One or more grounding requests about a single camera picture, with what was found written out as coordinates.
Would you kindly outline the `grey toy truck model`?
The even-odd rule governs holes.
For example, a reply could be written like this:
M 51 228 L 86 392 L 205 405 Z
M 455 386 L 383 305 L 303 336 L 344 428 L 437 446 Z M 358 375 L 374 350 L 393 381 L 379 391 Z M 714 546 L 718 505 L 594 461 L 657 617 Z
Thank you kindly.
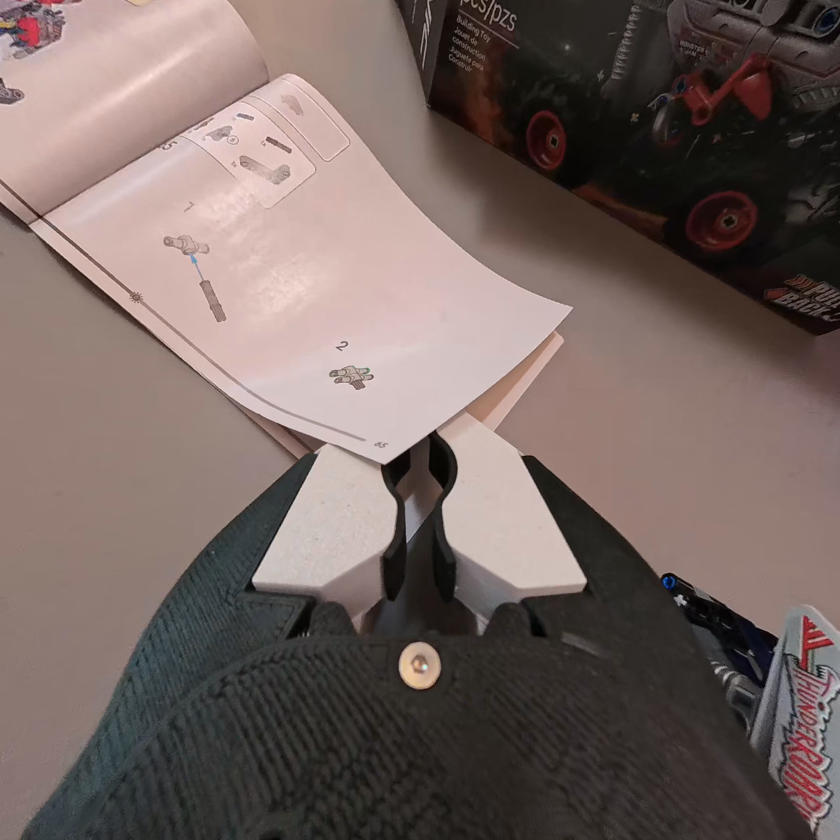
M 660 581 L 771 779 L 814 838 L 838 839 L 838 630 L 801 605 L 774 636 L 675 574 Z

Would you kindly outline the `white instruction booklet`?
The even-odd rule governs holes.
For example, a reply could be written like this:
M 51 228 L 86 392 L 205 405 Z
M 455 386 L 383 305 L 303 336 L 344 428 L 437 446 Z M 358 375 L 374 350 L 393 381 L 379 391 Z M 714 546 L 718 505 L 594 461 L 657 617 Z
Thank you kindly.
M 2 204 L 219 391 L 377 463 L 572 308 L 499 276 L 230 2 L 2 2 Z

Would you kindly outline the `dark toy truck box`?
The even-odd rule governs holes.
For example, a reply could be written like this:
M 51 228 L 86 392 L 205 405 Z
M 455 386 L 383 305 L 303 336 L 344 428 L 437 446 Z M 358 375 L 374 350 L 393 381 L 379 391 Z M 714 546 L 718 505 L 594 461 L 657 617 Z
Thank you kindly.
M 427 105 L 821 335 L 838 1 L 396 2 Z

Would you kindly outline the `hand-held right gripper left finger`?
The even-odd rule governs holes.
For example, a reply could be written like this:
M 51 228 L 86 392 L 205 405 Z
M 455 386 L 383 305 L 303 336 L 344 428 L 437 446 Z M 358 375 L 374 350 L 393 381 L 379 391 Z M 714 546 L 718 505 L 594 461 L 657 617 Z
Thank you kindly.
M 408 451 L 379 465 L 333 445 L 315 454 L 252 577 L 259 593 L 340 604 L 369 630 L 406 577 L 406 506 L 397 487 Z

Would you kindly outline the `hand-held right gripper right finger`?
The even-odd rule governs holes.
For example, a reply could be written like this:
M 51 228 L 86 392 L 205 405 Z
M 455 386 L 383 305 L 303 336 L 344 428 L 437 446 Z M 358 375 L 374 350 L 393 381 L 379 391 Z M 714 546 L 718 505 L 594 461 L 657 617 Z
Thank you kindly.
M 524 457 L 462 413 L 429 438 L 441 493 L 430 514 L 434 580 L 486 627 L 499 606 L 583 592 L 587 580 Z

